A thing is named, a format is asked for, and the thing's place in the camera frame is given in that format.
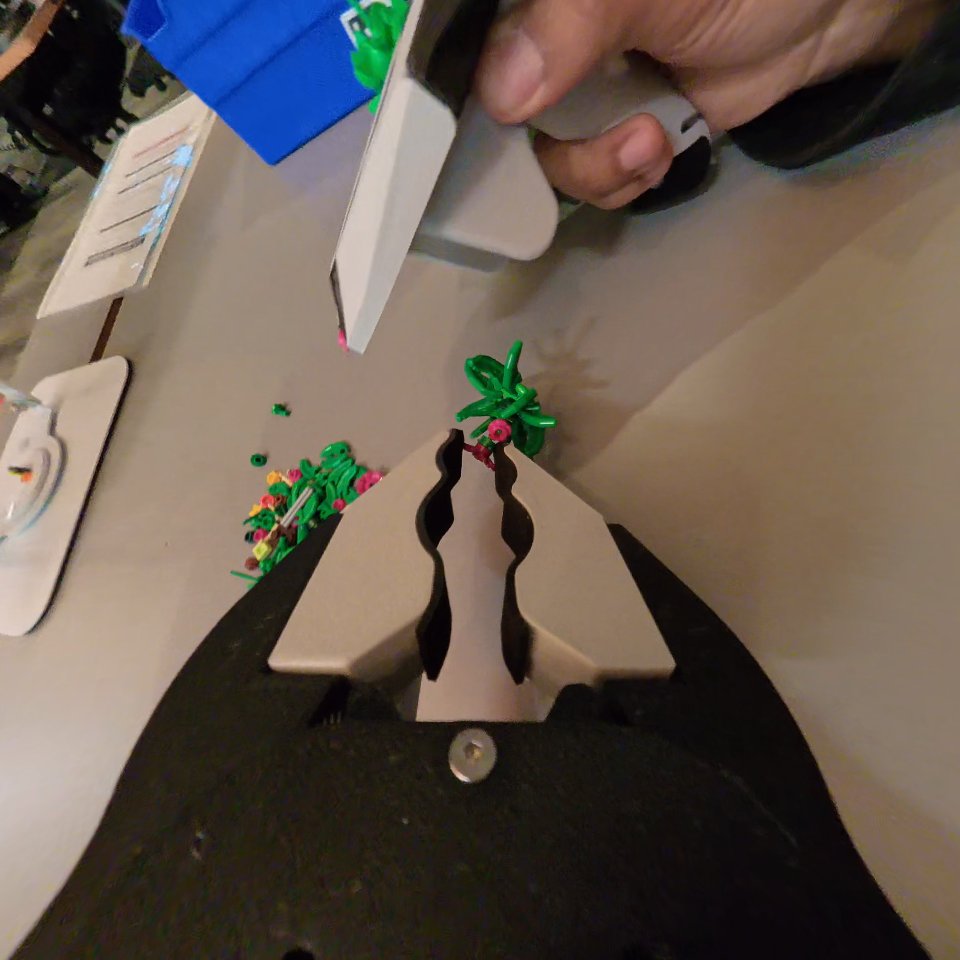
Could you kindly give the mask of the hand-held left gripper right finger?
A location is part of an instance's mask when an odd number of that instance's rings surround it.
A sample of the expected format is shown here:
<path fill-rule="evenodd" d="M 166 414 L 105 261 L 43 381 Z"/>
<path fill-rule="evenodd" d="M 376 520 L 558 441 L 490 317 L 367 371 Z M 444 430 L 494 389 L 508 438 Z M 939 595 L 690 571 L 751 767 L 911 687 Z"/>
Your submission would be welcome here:
<path fill-rule="evenodd" d="M 495 489 L 513 555 L 502 655 L 534 718 L 567 687 L 669 678 L 675 659 L 604 517 L 514 447 L 495 450 Z"/>

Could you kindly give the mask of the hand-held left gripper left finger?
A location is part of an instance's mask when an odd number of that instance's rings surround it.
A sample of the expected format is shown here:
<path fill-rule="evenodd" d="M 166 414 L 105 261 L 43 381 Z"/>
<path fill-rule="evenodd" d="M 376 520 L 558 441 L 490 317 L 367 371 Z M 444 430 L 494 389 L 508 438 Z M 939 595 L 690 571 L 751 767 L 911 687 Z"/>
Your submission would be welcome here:
<path fill-rule="evenodd" d="M 344 510 L 270 653 L 273 672 L 373 686 L 416 718 L 422 680 L 438 678 L 450 649 L 438 546 L 463 450 L 461 430 L 439 433 Z"/>

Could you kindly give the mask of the pile of toy brick pieces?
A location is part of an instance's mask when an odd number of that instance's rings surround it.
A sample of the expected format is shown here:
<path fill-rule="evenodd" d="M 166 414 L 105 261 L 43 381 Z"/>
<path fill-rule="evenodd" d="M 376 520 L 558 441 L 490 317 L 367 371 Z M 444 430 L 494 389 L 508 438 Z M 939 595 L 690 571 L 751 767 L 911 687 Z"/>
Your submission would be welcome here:
<path fill-rule="evenodd" d="M 317 462 L 301 459 L 287 470 L 272 470 L 266 491 L 243 522 L 248 554 L 243 566 L 231 570 L 230 576 L 251 588 L 383 476 L 382 471 L 357 460 L 346 441 L 327 445 Z"/>

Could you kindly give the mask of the green spiky toy plant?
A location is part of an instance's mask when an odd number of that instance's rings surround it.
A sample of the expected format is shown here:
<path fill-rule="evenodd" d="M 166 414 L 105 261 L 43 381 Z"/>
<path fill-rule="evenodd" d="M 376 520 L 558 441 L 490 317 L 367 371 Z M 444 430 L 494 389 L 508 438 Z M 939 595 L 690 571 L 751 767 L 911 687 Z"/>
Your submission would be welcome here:
<path fill-rule="evenodd" d="M 532 459 L 540 454 L 547 431 L 558 421 L 544 412 L 538 391 L 524 383 L 522 351 L 523 342 L 515 341 L 503 362 L 487 354 L 464 361 L 466 380 L 479 397 L 458 411 L 455 420 L 458 424 L 479 421 L 469 433 L 472 442 L 468 444 L 482 443 L 493 451 L 512 445 Z"/>

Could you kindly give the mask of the person's right hand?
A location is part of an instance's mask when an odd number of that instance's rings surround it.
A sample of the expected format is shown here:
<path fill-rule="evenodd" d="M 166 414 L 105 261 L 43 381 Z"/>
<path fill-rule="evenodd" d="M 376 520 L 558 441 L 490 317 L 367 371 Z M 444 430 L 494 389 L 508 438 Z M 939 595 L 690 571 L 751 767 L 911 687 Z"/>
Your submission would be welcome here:
<path fill-rule="evenodd" d="M 518 2 L 474 91 L 521 125 L 619 54 L 654 61 L 748 158 L 793 171 L 958 107 L 959 3 Z"/>

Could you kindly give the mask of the pink toy brick flowerpot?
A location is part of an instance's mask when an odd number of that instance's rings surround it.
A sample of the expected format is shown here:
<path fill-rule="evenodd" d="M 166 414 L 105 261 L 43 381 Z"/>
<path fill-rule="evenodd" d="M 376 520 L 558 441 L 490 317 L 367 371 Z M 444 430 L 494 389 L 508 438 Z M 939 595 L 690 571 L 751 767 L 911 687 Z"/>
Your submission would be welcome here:
<path fill-rule="evenodd" d="M 364 6 L 350 1 L 349 4 L 358 24 L 356 49 L 350 55 L 353 73 L 357 82 L 372 92 L 368 109 L 376 114 L 410 3 L 373 1 Z"/>

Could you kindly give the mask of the blue plastic bin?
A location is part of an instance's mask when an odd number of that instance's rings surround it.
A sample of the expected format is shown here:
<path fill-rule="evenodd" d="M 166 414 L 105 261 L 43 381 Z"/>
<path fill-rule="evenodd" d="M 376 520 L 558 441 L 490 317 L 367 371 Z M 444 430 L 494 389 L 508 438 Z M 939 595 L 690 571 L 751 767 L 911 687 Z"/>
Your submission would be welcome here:
<path fill-rule="evenodd" d="M 373 98 L 347 1 L 131 1 L 123 32 L 276 165 Z"/>

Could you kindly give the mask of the laminated paper sheet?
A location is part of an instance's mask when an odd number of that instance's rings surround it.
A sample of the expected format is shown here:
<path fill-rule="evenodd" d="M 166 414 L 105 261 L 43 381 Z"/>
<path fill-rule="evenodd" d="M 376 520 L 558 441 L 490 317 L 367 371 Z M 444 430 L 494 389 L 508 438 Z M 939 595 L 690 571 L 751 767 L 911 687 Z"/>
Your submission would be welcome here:
<path fill-rule="evenodd" d="M 36 318 L 144 288 L 204 150 L 216 114 L 186 92 L 114 144 Z"/>

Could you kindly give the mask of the white metal stand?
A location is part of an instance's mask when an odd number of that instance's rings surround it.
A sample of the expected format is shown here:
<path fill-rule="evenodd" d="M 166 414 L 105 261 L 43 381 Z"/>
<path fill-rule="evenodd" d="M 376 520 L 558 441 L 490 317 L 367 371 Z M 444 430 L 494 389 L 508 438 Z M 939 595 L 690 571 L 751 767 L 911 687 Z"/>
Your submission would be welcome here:
<path fill-rule="evenodd" d="M 131 379 L 121 356 L 2 386 L 16 416 L 2 448 L 1 635 L 49 610 Z"/>

